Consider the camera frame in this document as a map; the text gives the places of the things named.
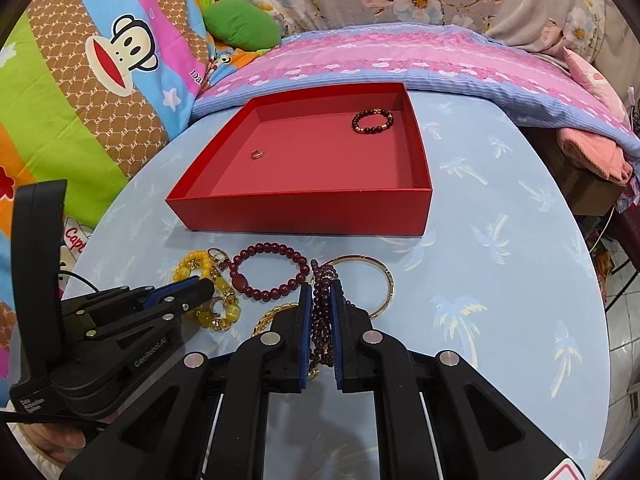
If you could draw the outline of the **person's hand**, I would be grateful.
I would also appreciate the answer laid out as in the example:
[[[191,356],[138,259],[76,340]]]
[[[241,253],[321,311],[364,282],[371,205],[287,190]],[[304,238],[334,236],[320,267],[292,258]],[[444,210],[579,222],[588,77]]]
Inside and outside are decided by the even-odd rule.
[[[67,465],[86,446],[86,437],[73,426],[32,424],[22,427],[25,437],[35,448],[57,463]]]

